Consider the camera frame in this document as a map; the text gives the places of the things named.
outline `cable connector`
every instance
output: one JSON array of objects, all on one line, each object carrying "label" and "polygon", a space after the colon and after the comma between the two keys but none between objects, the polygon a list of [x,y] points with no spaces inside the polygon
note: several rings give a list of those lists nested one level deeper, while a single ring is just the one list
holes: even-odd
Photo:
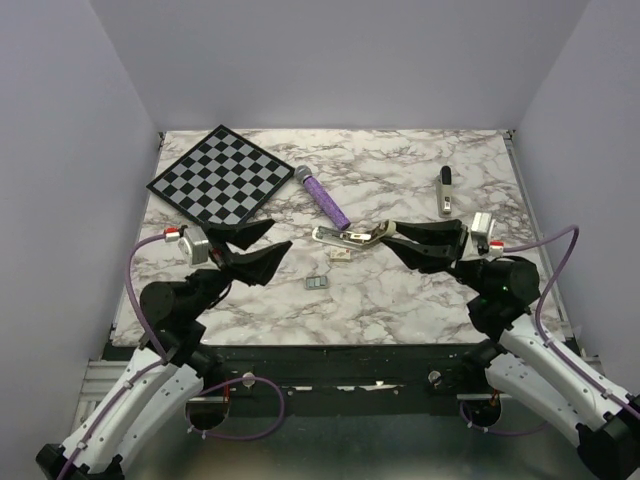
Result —
[{"label": "cable connector", "polygon": [[164,229],[164,241],[165,243],[174,243],[180,240],[182,232],[178,227],[169,227]]},{"label": "cable connector", "polygon": [[504,242],[498,240],[492,240],[489,243],[489,256],[494,258],[500,258],[504,255]]}]

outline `screw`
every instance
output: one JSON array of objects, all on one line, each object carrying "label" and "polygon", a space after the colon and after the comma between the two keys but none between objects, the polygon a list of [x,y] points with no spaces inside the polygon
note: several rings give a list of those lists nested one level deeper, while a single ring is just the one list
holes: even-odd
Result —
[{"label": "screw", "polygon": [[251,372],[247,372],[244,375],[242,375],[242,378],[244,378],[245,380],[242,381],[242,384],[247,387],[247,388],[251,388],[256,384],[256,381],[254,380],[255,375]]},{"label": "screw", "polygon": [[442,374],[437,370],[432,370],[427,377],[431,385],[437,386],[442,382]]}]

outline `small rectangular block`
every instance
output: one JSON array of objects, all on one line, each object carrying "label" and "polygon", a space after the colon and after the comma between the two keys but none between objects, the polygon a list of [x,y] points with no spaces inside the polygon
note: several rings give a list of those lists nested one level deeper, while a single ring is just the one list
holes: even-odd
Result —
[{"label": "small rectangular block", "polygon": [[329,260],[332,262],[350,262],[351,250],[342,247],[331,247]]},{"label": "small rectangular block", "polygon": [[320,290],[323,288],[329,288],[329,279],[326,275],[307,277],[304,280],[304,288],[306,288],[307,290]]}]

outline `small metal object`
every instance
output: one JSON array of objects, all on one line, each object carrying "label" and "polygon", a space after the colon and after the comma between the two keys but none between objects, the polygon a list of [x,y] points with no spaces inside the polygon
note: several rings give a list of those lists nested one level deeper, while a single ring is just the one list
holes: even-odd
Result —
[{"label": "small metal object", "polygon": [[313,173],[311,173],[311,169],[306,165],[300,165],[293,172],[293,176],[296,177],[296,180],[298,180],[300,183],[304,183],[307,178],[313,176]]},{"label": "small metal object", "polygon": [[185,228],[184,236],[178,242],[178,248],[190,267],[202,265],[209,260],[211,244],[200,227]]},{"label": "small metal object", "polygon": [[491,234],[493,233],[495,223],[496,221],[490,213],[477,212],[473,217],[473,223],[471,224],[471,240],[480,254],[489,252]]},{"label": "small metal object", "polygon": [[390,237],[396,233],[396,224],[391,220],[379,223],[368,232],[341,232],[326,227],[316,227],[311,232],[311,237],[320,243],[342,248],[365,249],[370,248],[383,237]]},{"label": "small metal object", "polygon": [[429,372],[429,376],[427,377],[429,383],[434,387],[437,387],[442,382],[442,374],[437,370],[432,370]]},{"label": "small metal object", "polygon": [[306,288],[307,290],[320,290],[323,288],[329,288],[329,279],[326,275],[307,277],[304,279],[304,288]]},{"label": "small metal object", "polygon": [[246,379],[242,381],[242,384],[247,388],[251,388],[256,384],[256,381],[254,380],[255,375],[251,372],[245,373],[242,375],[242,378]]},{"label": "small metal object", "polygon": [[441,217],[451,216],[452,198],[453,198],[453,186],[451,182],[451,168],[448,166],[442,167],[440,175],[436,179],[436,196],[438,198],[438,214]]}]

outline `black metal frame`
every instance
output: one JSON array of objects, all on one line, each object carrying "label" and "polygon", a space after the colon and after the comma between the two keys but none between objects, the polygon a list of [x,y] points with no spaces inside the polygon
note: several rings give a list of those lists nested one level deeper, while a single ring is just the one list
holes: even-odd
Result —
[{"label": "black metal frame", "polygon": [[[575,341],[567,342],[574,350]],[[359,416],[427,413],[457,415],[457,395],[489,394],[480,373],[475,381],[434,388],[432,371],[456,375],[463,357],[476,344],[207,346],[219,358],[229,378],[247,372],[266,377],[287,394],[287,415]],[[107,344],[103,360],[127,361],[134,347]],[[384,388],[371,389],[376,382]],[[230,414],[268,417],[278,411],[273,390],[257,383],[231,393]]]}]

